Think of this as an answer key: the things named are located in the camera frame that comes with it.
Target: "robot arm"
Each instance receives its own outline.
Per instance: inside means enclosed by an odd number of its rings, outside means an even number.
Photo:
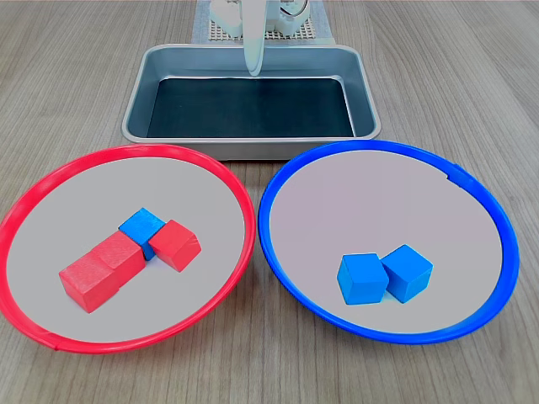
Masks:
[[[243,35],[245,64],[259,75],[266,31],[294,35],[310,15],[308,0],[212,0],[211,19],[231,37]]]

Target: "gray plate surface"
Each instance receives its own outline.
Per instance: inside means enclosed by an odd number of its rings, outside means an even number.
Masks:
[[[280,266],[308,299],[380,332],[457,324],[489,298],[501,271],[488,212],[443,172],[386,151],[348,151],[303,167],[276,195],[269,228]],[[427,290],[406,304],[386,293],[380,304],[347,306],[337,282],[342,256],[382,258],[405,243],[434,264]]]
[[[178,273],[157,257],[91,314],[65,293],[58,273],[145,207],[188,227],[202,252]],[[113,343],[142,338],[188,318],[227,282],[245,225],[232,191],[196,165],[157,157],[109,162],[48,194],[20,227],[8,255],[8,283],[20,309],[66,338]]]

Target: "red plate rim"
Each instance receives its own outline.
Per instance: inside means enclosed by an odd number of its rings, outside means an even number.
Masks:
[[[133,157],[165,157],[190,162],[216,175],[234,193],[245,221],[245,241],[236,268],[222,288],[196,313],[165,330],[118,343],[88,343],[65,338],[35,324],[17,306],[8,285],[8,254],[20,226],[53,189],[75,175],[107,162]],[[112,354],[145,348],[193,326],[213,311],[234,289],[242,278],[253,256],[256,222],[253,202],[240,180],[217,160],[198,151],[170,145],[127,145],[104,149],[80,157],[59,167],[30,188],[6,214],[0,224],[0,311],[8,321],[28,338],[54,350],[78,354]]]

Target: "blue plate rim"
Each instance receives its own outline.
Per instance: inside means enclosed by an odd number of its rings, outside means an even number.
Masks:
[[[269,229],[271,207],[275,200],[275,196],[279,193],[279,190],[285,182],[307,164],[323,157],[358,150],[393,152],[415,158],[438,168],[447,174],[448,180],[451,180],[453,183],[467,191],[490,214],[498,229],[502,245],[502,268],[498,283],[496,284],[493,293],[483,305],[468,318],[453,326],[432,332],[409,334],[376,331],[370,328],[357,326],[352,322],[347,322],[324,310],[322,307],[309,300],[286,276],[285,271],[280,266],[279,261],[275,256]],[[336,327],[384,343],[406,345],[443,343],[477,331],[479,328],[484,327],[489,323],[504,309],[505,305],[510,300],[510,297],[513,295],[520,271],[520,255],[515,230],[510,223],[509,217],[505,214],[504,209],[491,193],[489,193],[489,191],[471,174],[445,158],[436,156],[429,151],[414,146],[392,141],[361,139],[336,141],[315,147],[314,149],[305,151],[293,158],[269,181],[269,184],[262,195],[262,199],[260,200],[258,228],[260,244],[269,266],[277,279],[302,305]]]

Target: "plate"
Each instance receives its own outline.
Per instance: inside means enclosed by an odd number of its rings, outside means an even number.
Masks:
[[[175,220],[202,251],[178,273],[155,257],[86,313],[58,273],[140,208]],[[253,254],[255,215],[241,182],[218,161],[180,146],[120,146],[41,179],[0,225],[0,309],[49,348],[106,354],[146,347],[194,325],[226,298]]]
[[[340,141],[288,162],[264,192],[259,237],[305,307],[387,343],[441,343],[477,330],[510,299],[520,265],[507,215],[473,176],[390,141]],[[434,264],[428,288],[406,304],[386,292],[379,304],[346,305],[343,255],[383,258],[403,244]]]

